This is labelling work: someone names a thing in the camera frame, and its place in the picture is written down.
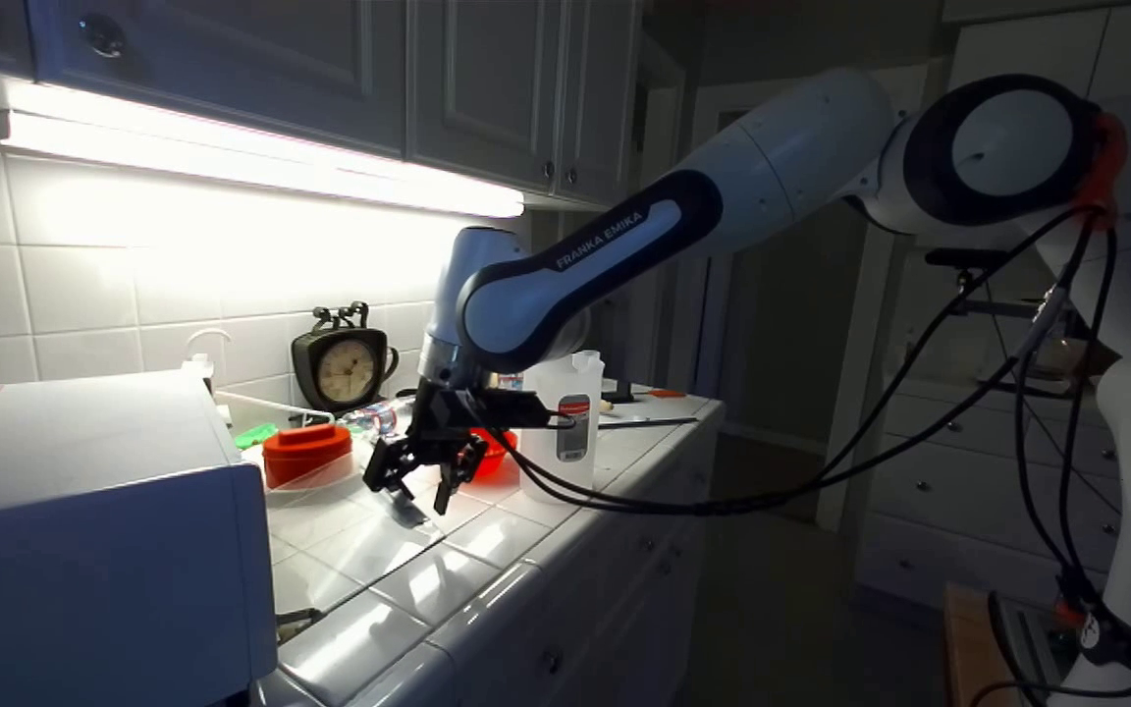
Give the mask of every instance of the white box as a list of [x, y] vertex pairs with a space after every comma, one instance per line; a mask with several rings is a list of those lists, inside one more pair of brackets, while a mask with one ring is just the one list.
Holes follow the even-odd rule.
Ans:
[[0, 703], [218, 703], [273, 620], [260, 471], [197, 378], [0, 386]]

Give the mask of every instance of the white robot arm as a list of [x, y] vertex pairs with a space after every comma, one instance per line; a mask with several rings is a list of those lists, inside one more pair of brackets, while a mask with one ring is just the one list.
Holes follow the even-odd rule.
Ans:
[[[669, 175], [641, 189], [576, 234], [519, 256], [495, 230], [468, 230], [442, 290], [442, 326], [405, 446], [377, 451], [367, 481], [401, 485], [413, 463], [442, 463], [442, 510], [474, 458], [468, 413], [449, 388], [483, 388], [487, 371], [525, 367], [559, 330], [605, 290], [692, 248], [752, 248], [829, 200], [855, 195], [901, 230], [994, 239], [1021, 234], [1070, 203], [1118, 218], [1118, 269], [1101, 337], [1125, 358], [1103, 382], [1103, 413], [1131, 463], [1131, 104], [1101, 111], [1044, 79], [985, 79], [901, 121], [864, 73], [829, 72], [737, 117]], [[1040, 239], [1063, 265], [1078, 229]], [[1086, 256], [1073, 302], [1091, 311], [1103, 244]], [[1125, 529], [1103, 601], [1131, 628], [1131, 467]], [[1131, 666], [1079, 661], [1078, 688], [1118, 688]]]

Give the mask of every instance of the alarm clock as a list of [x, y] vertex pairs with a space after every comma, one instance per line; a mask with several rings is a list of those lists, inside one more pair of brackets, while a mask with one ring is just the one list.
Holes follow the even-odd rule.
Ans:
[[377, 396], [401, 353], [368, 330], [368, 305], [313, 305], [313, 330], [290, 341], [296, 382], [309, 408], [350, 413]]

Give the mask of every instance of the under-cabinet light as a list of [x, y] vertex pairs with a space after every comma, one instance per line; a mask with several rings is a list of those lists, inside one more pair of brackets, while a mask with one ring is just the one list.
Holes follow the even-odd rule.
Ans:
[[464, 214], [521, 214], [521, 193], [377, 154], [283, 136], [69, 86], [7, 86], [7, 149]]

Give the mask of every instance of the clock face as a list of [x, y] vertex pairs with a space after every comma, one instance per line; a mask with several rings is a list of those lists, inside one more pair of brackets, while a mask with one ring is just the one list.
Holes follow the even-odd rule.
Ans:
[[377, 378], [372, 349], [367, 341], [334, 341], [319, 361], [324, 396], [345, 405], [362, 402]]

